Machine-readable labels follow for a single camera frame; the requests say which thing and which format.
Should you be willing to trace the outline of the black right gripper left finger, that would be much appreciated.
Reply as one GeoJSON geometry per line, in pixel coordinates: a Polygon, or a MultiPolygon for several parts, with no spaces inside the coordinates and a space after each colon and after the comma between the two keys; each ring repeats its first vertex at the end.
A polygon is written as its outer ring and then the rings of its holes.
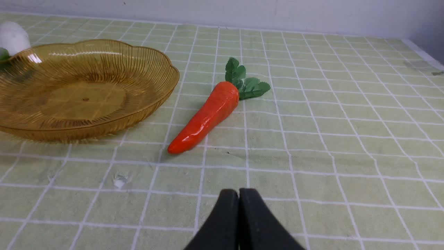
{"type": "Polygon", "coordinates": [[[235,190],[223,189],[197,234],[186,250],[237,250],[239,197],[235,190]]]}

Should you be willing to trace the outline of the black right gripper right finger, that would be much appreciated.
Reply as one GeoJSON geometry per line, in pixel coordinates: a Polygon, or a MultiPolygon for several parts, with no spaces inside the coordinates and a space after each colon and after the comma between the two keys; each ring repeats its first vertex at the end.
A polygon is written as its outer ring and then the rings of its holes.
{"type": "Polygon", "coordinates": [[[304,250],[273,215],[256,189],[241,188],[239,191],[241,250],[304,250]]]}

